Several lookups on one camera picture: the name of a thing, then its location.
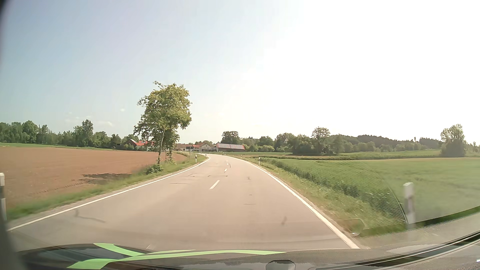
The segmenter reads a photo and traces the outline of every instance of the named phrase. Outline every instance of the road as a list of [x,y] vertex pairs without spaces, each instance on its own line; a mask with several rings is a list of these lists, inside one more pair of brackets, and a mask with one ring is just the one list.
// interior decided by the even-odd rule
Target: road
[[155,251],[355,247],[264,171],[208,156],[195,168],[10,230],[10,236],[18,250],[80,243]]

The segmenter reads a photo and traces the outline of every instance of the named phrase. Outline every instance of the tree trunk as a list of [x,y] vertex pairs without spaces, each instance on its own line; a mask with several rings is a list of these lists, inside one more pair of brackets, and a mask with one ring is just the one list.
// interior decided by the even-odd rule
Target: tree trunk
[[165,137],[165,131],[162,133],[162,138],[160,139],[160,149],[158,150],[158,161],[157,164],[160,165],[160,155],[162,154],[163,138]]

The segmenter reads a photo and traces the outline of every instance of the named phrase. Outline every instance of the windshield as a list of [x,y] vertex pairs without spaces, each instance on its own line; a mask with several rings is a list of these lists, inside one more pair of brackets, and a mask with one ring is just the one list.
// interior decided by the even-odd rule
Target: windshield
[[478,8],[7,2],[10,245],[70,269],[308,269],[473,243]]

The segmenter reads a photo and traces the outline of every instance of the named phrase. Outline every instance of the farm building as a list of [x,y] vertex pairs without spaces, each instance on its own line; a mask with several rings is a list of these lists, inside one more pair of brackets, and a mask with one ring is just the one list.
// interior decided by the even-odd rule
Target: farm building
[[213,151],[216,151],[216,147],[215,146],[210,146],[206,143],[201,143],[199,144],[200,145],[200,152],[213,152]]
[[243,145],[231,145],[231,144],[216,144],[218,151],[223,152],[245,152],[245,147]]
[[129,144],[129,145],[131,145],[131,146],[133,146],[133,147],[135,147],[135,148],[138,148],[138,147],[140,147],[140,146],[144,146],[144,145],[146,145],[147,143],[148,143],[147,141],[138,141],[138,142],[135,142],[135,140],[133,140],[133,139],[128,139],[128,140],[125,142],[125,144]]
[[200,145],[177,144],[175,148],[177,151],[190,151],[188,147],[193,147],[192,151],[200,152]]

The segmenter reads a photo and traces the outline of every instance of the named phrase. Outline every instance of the solar panel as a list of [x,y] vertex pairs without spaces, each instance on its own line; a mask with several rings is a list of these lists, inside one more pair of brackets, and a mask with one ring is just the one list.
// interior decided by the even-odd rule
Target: solar panel
[[243,145],[231,145],[231,144],[216,144],[217,148],[227,148],[227,149],[241,149],[245,150]]

